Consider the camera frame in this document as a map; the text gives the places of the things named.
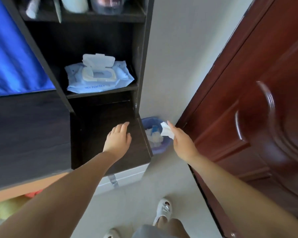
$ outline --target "wet wipes package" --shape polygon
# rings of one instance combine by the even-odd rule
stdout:
[[[84,54],[83,62],[65,67],[68,91],[98,93],[128,86],[133,80],[125,61],[104,54]]]

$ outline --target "left arm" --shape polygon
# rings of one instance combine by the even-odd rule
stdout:
[[[70,237],[106,171],[127,152],[128,124],[112,129],[102,153],[44,189],[0,225],[0,238]]]

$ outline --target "forearm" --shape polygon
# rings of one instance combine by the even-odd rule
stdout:
[[[244,237],[298,238],[298,220],[262,193],[206,157],[192,158],[189,164]]]
[[[100,153],[56,181],[0,226],[0,238],[70,237],[112,164]]]

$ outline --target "wall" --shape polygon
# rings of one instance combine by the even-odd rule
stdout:
[[[141,118],[176,123],[252,0],[155,0]]]

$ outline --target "shoe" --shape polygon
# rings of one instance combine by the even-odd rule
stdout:
[[[121,238],[116,229],[110,229],[104,238]]]
[[[170,200],[166,198],[162,198],[159,201],[158,208],[157,208],[157,216],[154,219],[153,225],[155,226],[157,221],[161,216],[164,216],[167,218],[167,220],[170,220],[172,214],[172,204]]]

